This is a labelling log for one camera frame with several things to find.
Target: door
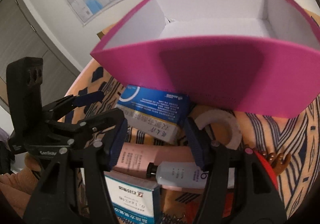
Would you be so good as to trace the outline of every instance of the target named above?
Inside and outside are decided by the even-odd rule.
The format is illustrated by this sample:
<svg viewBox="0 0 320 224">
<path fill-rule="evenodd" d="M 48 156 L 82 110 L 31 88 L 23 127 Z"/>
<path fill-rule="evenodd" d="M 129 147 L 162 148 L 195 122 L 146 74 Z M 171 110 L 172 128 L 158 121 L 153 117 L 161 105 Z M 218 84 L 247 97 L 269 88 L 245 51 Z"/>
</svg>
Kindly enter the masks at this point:
<svg viewBox="0 0 320 224">
<path fill-rule="evenodd" d="M 0 21 L 2 81 L 6 83 L 6 67 L 9 63 L 26 56 L 43 58 L 42 104 L 46 105 L 63 97 L 76 77 L 42 41 L 25 18 L 16 0 L 0 1 Z M 0 98 L 3 101 L 7 100 L 3 89 L 0 89 Z"/>
</svg>

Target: patterned fabric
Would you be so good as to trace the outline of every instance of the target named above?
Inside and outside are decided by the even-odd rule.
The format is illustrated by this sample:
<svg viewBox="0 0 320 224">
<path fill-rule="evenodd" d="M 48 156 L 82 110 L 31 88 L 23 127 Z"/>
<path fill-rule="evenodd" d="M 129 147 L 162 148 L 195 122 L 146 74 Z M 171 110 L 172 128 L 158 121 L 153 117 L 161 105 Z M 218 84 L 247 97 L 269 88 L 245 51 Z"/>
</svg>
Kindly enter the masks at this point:
<svg viewBox="0 0 320 224">
<path fill-rule="evenodd" d="M 75 82 L 68 94 L 77 95 L 97 90 L 103 91 L 105 95 L 102 103 L 98 102 L 77 108 L 73 113 L 68 114 L 65 120 L 76 123 L 80 119 L 113 108 L 124 90 L 124 87 L 117 80 L 93 60 L 82 73 L 81 80 Z M 197 109 L 199 113 L 203 108 L 196 106 L 193 112 Z M 279 196 L 284 202 L 288 217 L 299 207 L 319 172 L 319 111 L 320 97 L 317 97 L 298 117 L 292 119 L 230 111 L 239 122 L 244 144 L 248 144 L 252 148 L 256 147 L 261 151 L 282 152 L 284 155 L 292 154 L 290 165 L 278 177 Z M 183 133 L 178 139 L 180 145 L 187 145 Z M 145 145 L 168 145 L 132 127 L 128 127 L 126 141 Z M 80 205 L 82 213 L 85 214 L 87 204 L 85 187 L 81 179 L 79 174 L 79 194 L 82 198 Z M 201 198 L 202 196 L 195 194 L 163 189 L 161 194 L 163 223 L 166 223 L 165 220 L 172 221 L 174 218 L 183 216 L 186 211 L 186 202 L 199 202 Z M 184 221 L 184 218 L 179 219 L 180 223 L 184 223 Z"/>
</svg>

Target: screw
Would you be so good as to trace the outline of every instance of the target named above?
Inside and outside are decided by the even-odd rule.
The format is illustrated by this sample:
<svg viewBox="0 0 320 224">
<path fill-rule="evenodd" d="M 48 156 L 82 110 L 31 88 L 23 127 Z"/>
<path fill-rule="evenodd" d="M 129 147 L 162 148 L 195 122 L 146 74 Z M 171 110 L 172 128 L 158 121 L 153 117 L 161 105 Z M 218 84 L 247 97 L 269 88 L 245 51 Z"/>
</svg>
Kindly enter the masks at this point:
<svg viewBox="0 0 320 224">
<path fill-rule="evenodd" d="M 101 147 L 101 146 L 102 146 L 102 142 L 99 141 L 99 140 L 96 140 L 96 141 L 94 141 L 93 146 L 94 146 L 95 148 Z"/>
<path fill-rule="evenodd" d="M 245 148 L 244 150 L 247 154 L 253 154 L 253 150 L 251 148 Z"/>
<path fill-rule="evenodd" d="M 67 147 L 61 147 L 60 150 L 59 150 L 59 153 L 60 154 L 65 154 L 67 151 L 68 151 Z"/>
<path fill-rule="evenodd" d="M 73 145 L 74 142 L 75 142 L 75 140 L 71 138 L 71 139 L 69 139 L 69 140 L 67 141 L 67 144 L 68 144 L 68 145 Z"/>
<path fill-rule="evenodd" d="M 218 147 L 220 145 L 220 143 L 216 140 L 211 141 L 211 146 L 213 147 Z"/>
</svg>

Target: pink box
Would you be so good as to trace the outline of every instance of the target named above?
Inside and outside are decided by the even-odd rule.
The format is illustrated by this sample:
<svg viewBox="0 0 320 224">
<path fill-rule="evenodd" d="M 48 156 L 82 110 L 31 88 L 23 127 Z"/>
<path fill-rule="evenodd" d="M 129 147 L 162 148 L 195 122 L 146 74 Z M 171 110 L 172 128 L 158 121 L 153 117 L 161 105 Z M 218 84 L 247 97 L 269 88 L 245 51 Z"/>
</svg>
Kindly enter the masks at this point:
<svg viewBox="0 0 320 224">
<path fill-rule="evenodd" d="M 91 55 L 125 86 L 291 118 L 320 92 L 319 50 L 293 0 L 144 0 Z"/>
</svg>

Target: plastic bottle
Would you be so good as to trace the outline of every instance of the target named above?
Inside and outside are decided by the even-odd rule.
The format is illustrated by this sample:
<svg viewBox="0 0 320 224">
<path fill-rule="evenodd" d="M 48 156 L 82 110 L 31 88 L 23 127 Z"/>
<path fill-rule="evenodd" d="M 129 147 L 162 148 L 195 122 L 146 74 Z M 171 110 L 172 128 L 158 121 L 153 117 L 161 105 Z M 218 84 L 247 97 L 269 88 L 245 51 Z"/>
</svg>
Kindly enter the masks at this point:
<svg viewBox="0 0 320 224">
<path fill-rule="evenodd" d="M 204 189 L 208 179 L 208 172 L 201 169 L 194 162 L 168 162 L 159 166 L 149 163 L 147 178 L 156 177 L 158 184 L 164 186 Z M 228 189 L 234 188 L 235 169 L 229 168 Z"/>
</svg>

